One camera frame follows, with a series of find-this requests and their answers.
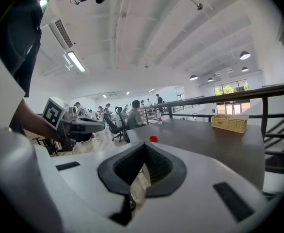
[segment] wicker basket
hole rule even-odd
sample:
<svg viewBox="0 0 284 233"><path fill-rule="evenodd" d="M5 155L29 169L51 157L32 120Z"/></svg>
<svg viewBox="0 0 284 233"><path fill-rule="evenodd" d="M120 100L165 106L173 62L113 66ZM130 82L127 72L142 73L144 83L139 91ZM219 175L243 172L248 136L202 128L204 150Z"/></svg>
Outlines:
<svg viewBox="0 0 284 233"><path fill-rule="evenodd" d="M238 116L218 114L212 117L212 127L244 133L247 129L248 116Z"/></svg>

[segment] ceiling light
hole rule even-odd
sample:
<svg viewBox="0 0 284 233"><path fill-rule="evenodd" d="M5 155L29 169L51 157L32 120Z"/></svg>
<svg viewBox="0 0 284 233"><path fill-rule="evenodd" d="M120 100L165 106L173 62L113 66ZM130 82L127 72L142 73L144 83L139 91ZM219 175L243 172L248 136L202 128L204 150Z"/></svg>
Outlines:
<svg viewBox="0 0 284 233"><path fill-rule="evenodd" d="M241 71L247 72L249 69L247 67L243 67Z"/></svg>
<svg viewBox="0 0 284 233"><path fill-rule="evenodd" d="M78 67L78 69L81 72L85 71L85 68L82 66L82 64L79 62L79 60L77 59L77 57L75 56L74 52L71 51L68 53L68 56L70 57L70 59L74 62L74 64Z"/></svg>
<svg viewBox="0 0 284 233"><path fill-rule="evenodd" d="M241 54L240 54L240 60L246 60L248 58L250 58L250 54L246 51L243 51Z"/></svg>
<svg viewBox="0 0 284 233"><path fill-rule="evenodd" d="M40 0L41 7L45 6L47 4L47 0Z"/></svg>
<svg viewBox="0 0 284 233"><path fill-rule="evenodd" d="M196 80L196 79L198 79L196 75L191 75L191 77L189 78L189 80Z"/></svg>

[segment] desk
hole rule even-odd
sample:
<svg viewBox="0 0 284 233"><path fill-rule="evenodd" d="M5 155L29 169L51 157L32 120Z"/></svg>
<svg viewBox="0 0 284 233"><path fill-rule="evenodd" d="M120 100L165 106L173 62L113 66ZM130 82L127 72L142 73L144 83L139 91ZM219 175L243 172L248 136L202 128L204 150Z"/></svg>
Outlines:
<svg viewBox="0 0 284 233"><path fill-rule="evenodd" d="M148 142L155 135L158 143L212 157L263 189L265 151L257 125L248 125L242 134L213 128L208 122L168 119L127 133L131 142Z"/></svg>

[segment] fluorescent light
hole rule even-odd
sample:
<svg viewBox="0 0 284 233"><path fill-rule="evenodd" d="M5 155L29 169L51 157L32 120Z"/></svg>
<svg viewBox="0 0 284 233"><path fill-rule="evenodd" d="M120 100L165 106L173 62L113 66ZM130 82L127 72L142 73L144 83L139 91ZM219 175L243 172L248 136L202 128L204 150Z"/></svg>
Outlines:
<svg viewBox="0 0 284 233"><path fill-rule="evenodd" d="M196 79L198 79L196 75L191 75L191 77L189 78L189 80L196 80Z"/></svg>
<svg viewBox="0 0 284 233"><path fill-rule="evenodd" d="M71 60L74 62L74 64L78 67L78 69L81 72L85 71L85 68L82 66L82 64L79 62L79 60L77 59L77 57L75 56L74 52L69 52L68 56L71 58Z"/></svg>
<svg viewBox="0 0 284 233"><path fill-rule="evenodd" d="M250 54L246 51L243 51L241 54L240 54L240 60L246 60L248 58L250 58Z"/></svg>
<svg viewBox="0 0 284 233"><path fill-rule="evenodd" d="M41 7L45 6L47 4L47 0L40 0Z"/></svg>

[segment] black shirt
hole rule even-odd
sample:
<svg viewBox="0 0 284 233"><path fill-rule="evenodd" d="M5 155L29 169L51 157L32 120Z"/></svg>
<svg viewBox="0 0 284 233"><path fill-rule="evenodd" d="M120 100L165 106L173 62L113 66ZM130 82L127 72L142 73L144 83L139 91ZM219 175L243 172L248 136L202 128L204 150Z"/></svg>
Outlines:
<svg viewBox="0 0 284 233"><path fill-rule="evenodd" d="M162 98L161 97L157 97L157 101L158 101L158 103L162 103Z"/></svg>
<svg viewBox="0 0 284 233"><path fill-rule="evenodd" d="M31 77L40 49L43 17L39 0L15 0L0 22L0 58L29 96ZM24 133L14 115L10 127Z"/></svg>

